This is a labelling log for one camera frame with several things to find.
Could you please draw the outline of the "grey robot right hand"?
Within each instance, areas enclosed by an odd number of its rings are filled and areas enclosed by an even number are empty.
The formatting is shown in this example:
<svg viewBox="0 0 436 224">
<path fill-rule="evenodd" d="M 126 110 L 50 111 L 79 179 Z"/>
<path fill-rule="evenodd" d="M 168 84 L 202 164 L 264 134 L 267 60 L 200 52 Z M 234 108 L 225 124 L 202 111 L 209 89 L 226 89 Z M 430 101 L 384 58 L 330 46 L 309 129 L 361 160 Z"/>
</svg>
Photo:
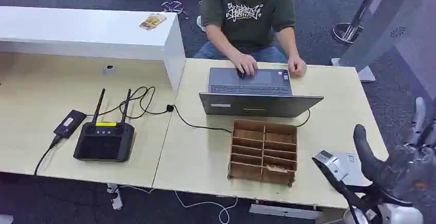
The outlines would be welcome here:
<svg viewBox="0 0 436 224">
<path fill-rule="evenodd" d="M 362 174 L 387 194 L 401 200 L 413 191 L 426 192 L 435 186 L 435 116 L 427 118 L 422 97 L 414 101 L 408 133 L 386 160 L 380 160 L 371 150 L 365 127 L 356 124 L 353 131 Z"/>
</svg>

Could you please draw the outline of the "person's left hand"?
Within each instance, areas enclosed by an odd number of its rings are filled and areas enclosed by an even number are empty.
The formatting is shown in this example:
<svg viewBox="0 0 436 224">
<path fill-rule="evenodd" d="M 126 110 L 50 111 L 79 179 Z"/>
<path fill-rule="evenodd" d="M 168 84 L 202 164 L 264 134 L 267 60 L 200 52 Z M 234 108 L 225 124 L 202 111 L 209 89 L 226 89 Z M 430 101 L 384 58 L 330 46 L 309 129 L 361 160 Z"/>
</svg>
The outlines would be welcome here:
<svg viewBox="0 0 436 224">
<path fill-rule="evenodd" d="M 307 66 L 303 59 L 299 56 L 291 56 L 288 58 L 288 71 L 291 77 L 300 78 L 306 74 Z"/>
</svg>

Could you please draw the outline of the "person's right hand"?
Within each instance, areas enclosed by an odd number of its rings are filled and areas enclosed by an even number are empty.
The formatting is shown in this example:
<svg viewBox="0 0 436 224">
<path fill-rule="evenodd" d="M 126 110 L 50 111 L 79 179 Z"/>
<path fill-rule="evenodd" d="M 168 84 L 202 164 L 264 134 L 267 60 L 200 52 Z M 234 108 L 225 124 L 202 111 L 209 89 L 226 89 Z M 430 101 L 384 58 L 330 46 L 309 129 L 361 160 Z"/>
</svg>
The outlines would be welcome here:
<svg viewBox="0 0 436 224">
<path fill-rule="evenodd" d="M 254 76 L 257 70 L 256 60 L 248 55 L 241 52 L 236 52 L 229 57 L 230 61 L 234 64 L 236 69 L 241 73 L 246 75 Z"/>
</svg>

